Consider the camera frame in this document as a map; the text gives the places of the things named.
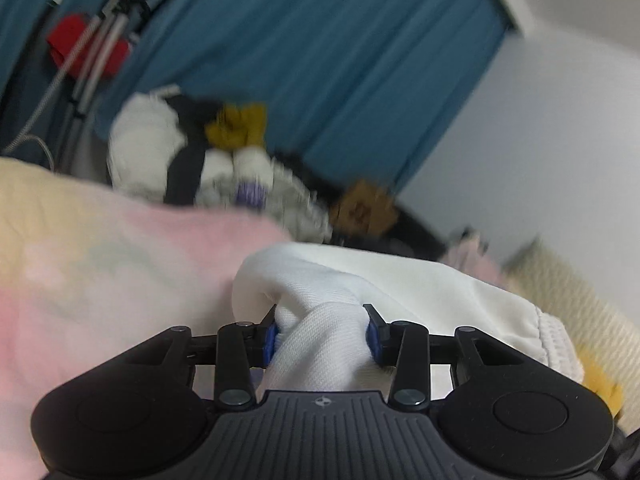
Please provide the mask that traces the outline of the beige quilted headboard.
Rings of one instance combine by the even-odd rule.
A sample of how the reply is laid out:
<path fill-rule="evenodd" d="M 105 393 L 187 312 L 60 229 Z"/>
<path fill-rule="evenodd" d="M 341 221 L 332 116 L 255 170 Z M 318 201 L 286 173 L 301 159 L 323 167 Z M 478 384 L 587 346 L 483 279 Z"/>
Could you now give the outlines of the beige quilted headboard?
<path fill-rule="evenodd" d="M 559 318 L 578 348 L 615 364 L 639 361 L 639 329 L 565 259 L 536 238 L 504 266 L 525 299 Z"/>

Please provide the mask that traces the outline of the blue curtain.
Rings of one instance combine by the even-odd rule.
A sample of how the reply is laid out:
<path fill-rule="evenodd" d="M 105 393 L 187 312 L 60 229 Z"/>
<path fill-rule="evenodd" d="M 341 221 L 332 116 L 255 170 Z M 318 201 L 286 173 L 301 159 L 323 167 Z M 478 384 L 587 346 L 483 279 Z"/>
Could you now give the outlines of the blue curtain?
<path fill-rule="evenodd" d="M 400 190 L 434 150 L 512 23 L 500 0 L 148 0 L 154 10 L 90 130 L 176 84 L 263 102 L 270 151 L 336 185 Z"/>

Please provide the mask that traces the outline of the white knit jacket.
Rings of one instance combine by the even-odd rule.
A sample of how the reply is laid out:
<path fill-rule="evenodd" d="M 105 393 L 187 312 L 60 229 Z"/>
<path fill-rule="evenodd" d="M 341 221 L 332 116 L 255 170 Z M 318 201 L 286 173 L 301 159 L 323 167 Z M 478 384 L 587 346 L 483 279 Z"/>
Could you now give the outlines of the white knit jacket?
<path fill-rule="evenodd" d="M 232 311 L 259 322 L 276 312 L 276 350 L 258 390 L 390 390 L 366 341 L 373 306 L 387 323 L 435 335 L 472 326 L 582 382 L 584 369 L 563 323 L 528 300 L 441 263 L 328 245 L 285 243 L 246 258 L 233 281 Z"/>

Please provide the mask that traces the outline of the silver tripod stand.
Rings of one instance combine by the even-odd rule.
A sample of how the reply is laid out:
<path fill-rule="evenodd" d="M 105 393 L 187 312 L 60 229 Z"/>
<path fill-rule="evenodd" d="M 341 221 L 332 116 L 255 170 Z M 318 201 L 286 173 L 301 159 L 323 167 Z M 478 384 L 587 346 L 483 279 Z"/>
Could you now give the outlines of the silver tripod stand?
<path fill-rule="evenodd" d="M 96 99 L 96 92 L 104 79 L 108 61 L 119 41 L 124 39 L 131 15 L 145 8 L 145 0 L 105 1 L 99 13 L 90 18 L 86 28 L 73 43 L 62 66 L 47 86 L 25 125 L 13 140 L 2 148 L 3 156 L 12 156 L 23 146 L 35 144 L 40 149 L 49 170 L 70 170 L 82 130 Z M 46 139 L 34 133 L 34 128 L 78 60 L 81 60 L 82 64 L 67 101 L 61 132 L 56 144 L 51 146 Z"/>

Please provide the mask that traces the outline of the pile of white clothes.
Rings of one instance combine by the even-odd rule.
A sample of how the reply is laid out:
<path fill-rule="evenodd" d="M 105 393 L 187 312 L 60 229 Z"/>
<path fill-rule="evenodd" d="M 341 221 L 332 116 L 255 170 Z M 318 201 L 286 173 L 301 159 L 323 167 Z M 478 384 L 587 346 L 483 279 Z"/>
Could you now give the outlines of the pile of white clothes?
<path fill-rule="evenodd" d="M 148 202 L 241 208 L 264 214 L 296 242 L 332 236 L 326 207 L 264 148 L 228 153 L 213 148 L 204 127 L 224 104 L 177 87 L 136 93 L 111 126 L 107 168 L 112 185 Z"/>

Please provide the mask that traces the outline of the red cloth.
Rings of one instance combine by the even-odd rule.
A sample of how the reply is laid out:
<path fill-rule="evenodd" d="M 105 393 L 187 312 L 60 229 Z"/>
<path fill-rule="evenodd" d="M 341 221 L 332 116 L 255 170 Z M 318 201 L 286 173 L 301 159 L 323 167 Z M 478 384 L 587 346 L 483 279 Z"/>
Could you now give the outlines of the red cloth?
<path fill-rule="evenodd" d="M 61 68 L 66 58 L 73 50 L 73 46 L 76 44 L 81 34 L 88 27 L 89 18 L 86 14 L 73 13 L 68 14 L 65 18 L 52 29 L 52 32 L 47 36 L 47 44 L 49 46 L 49 52 L 57 68 Z M 68 74 L 77 79 L 80 75 L 82 66 L 87 61 L 89 50 L 93 46 L 96 36 L 93 36 L 88 44 L 81 50 L 80 55 L 70 66 Z M 122 64 L 126 61 L 132 50 L 131 44 L 124 38 L 120 38 L 114 47 L 110 57 L 104 68 L 102 75 L 103 79 L 112 79 L 119 72 Z"/>

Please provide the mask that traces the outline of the pastel tie-dye bed sheet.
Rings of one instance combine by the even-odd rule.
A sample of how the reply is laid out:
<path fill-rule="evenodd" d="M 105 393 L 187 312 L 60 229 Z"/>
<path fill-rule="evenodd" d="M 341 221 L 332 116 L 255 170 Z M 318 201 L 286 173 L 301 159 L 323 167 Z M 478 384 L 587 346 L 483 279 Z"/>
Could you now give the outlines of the pastel tie-dye bed sheet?
<path fill-rule="evenodd" d="M 168 327 L 230 323 L 242 262 L 284 240 L 256 214 L 152 205 L 3 159 L 2 477 L 46 471 L 30 436 L 42 396 Z"/>

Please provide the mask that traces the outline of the yellow plush toy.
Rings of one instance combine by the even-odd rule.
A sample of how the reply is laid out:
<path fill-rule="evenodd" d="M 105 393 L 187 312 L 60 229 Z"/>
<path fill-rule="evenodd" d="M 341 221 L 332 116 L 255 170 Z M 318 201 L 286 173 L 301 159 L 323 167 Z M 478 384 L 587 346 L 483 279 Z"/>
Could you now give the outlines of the yellow plush toy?
<path fill-rule="evenodd" d="M 614 417 L 620 416 L 624 404 L 622 386 L 609 378 L 603 368 L 590 356 L 585 354 L 580 360 L 584 369 L 582 384 L 606 404 Z"/>

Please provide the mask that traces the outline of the brown paper bag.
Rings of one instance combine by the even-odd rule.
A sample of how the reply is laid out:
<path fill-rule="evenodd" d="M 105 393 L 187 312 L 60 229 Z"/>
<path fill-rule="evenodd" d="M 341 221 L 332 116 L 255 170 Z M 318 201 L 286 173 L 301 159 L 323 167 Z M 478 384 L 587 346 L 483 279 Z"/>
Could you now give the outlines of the brown paper bag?
<path fill-rule="evenodd" d="M 330 208 L 332 226 L 348 235 L 382 236 L 398 218 L 393 197 L 366 180 L 355 182 Z"/>

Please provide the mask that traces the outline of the mustard yellow garment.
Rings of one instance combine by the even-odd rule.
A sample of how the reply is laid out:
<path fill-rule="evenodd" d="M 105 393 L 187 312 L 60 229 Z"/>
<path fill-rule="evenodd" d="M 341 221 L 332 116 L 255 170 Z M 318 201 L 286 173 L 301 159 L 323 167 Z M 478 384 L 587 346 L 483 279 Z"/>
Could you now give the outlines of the mustard yellow garment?
<path fill-rule="evenodd" d="M 232 153 L 241 148 L 264 148 L 268 122 L 264 103 L 224 104 L 204 132 L 213 148 Z"/>

